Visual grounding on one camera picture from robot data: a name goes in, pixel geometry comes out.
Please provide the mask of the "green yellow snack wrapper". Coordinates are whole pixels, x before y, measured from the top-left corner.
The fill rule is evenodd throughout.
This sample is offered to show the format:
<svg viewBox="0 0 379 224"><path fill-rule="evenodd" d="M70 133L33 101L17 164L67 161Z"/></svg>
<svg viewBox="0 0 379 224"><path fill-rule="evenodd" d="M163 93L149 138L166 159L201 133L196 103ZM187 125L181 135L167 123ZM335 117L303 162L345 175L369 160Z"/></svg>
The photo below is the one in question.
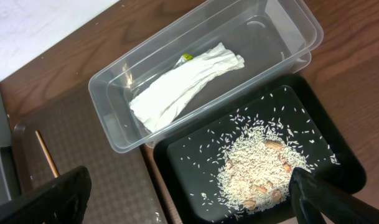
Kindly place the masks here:
<svg viewBox="0 0 379 224"><path fill-rule="evenodd" d="M181 55L180 58L178 59L178 61L176 62L176 64L174 65L173 69L185 64L186 62L188 62L192 59L193 59L193 56L191 56L190 54Z"/></svg>

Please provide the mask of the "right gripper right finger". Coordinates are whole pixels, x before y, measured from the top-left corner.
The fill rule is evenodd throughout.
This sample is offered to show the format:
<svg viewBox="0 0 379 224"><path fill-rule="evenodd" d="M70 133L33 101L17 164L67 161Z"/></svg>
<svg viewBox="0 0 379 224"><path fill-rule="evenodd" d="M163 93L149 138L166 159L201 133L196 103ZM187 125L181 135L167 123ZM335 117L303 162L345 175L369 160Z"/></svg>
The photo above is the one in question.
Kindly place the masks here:
<svg viewBox="0 0 379 224"><path fill-rule="evenodd" d="M298 223L379 223L379 209L315 177L302 168L292 170L291 206Z"/></svg>

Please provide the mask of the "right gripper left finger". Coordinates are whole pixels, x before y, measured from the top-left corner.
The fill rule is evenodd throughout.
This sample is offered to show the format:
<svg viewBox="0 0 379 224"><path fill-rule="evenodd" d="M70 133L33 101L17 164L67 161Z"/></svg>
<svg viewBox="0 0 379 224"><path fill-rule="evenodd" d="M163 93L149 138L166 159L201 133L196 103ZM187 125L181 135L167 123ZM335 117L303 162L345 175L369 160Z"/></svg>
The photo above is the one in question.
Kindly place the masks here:
<svg viewBox="0 0 379 224"><path fill-rule="evenodd" d="M82 223L90 192L90 173L78 166L0 205L0 223Z"/></svg>

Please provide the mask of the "white paper napkin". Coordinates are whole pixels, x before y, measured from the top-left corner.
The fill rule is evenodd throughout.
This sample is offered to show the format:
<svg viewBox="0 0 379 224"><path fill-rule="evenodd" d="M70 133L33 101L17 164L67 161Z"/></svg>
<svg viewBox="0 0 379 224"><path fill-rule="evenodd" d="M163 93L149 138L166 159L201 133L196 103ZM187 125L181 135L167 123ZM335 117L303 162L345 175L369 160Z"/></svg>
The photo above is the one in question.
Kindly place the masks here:
<svg viewBox="0 0 379 224"><path fill-rule="evenodd" d="M150 132L173 122L189 101L210 81L245 67L245 59L222 43L161 75L136 96L130 110Z"/></svg>

